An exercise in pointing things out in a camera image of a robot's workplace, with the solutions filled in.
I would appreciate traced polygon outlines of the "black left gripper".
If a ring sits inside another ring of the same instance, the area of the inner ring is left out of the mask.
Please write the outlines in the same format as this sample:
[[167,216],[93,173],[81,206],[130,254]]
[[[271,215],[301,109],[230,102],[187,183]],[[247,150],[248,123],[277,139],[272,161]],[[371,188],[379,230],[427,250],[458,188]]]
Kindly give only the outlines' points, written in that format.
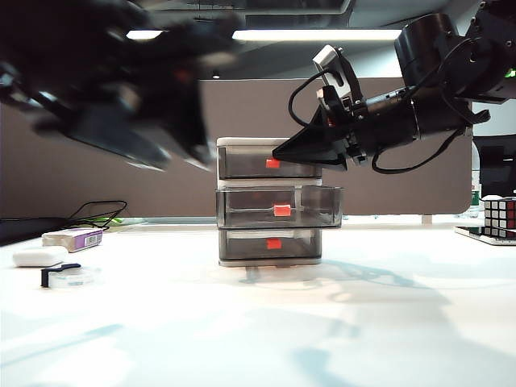
[[202,115],[200,72],[198,61],[189,57],[112,66],[104,76],[105,105],[85,108],[69,126],[68,137],[162,170],[169,153],[142,133],[163,131],[176,136],[185,160],[210,166],[214,151]]

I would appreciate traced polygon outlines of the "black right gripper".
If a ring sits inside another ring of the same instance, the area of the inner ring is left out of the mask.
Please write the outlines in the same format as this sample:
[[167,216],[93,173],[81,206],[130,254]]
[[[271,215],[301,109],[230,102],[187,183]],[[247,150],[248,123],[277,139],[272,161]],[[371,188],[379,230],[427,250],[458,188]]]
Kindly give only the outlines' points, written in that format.
[[357,166],[368,160],[357,130],[363,122],[364,95],[359,86],[341,98],[334,86],[322,87],[322,108],[296,135],[273,150],[278,160],[347,171],[347,159]]

